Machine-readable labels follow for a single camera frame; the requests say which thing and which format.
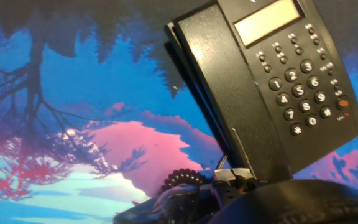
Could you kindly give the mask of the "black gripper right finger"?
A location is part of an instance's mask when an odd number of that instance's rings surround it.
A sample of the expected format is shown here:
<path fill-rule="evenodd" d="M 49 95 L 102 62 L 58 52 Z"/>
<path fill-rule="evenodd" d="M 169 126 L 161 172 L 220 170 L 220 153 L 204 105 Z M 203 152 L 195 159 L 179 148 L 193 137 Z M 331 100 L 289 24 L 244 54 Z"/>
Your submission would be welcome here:
<path fill-rule="evenodd" d="M 257 188 L 257 180 L 248 168 L 234 168 L 235 186 L 238 191 L 250 191 Z"/>

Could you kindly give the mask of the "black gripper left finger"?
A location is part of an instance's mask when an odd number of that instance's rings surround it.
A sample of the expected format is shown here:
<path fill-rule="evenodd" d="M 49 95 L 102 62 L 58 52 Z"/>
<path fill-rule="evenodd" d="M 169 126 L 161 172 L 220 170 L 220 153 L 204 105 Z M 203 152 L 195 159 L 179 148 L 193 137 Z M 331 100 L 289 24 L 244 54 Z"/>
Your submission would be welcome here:
<path fill-rule="evenodd" d="M 173 171 L 152 199 L 117 214 L 114 224 L 208 223 L 220 209 L 239 197 L 236 177 L 229 169 L 211 179 L 189 169 Z"/>

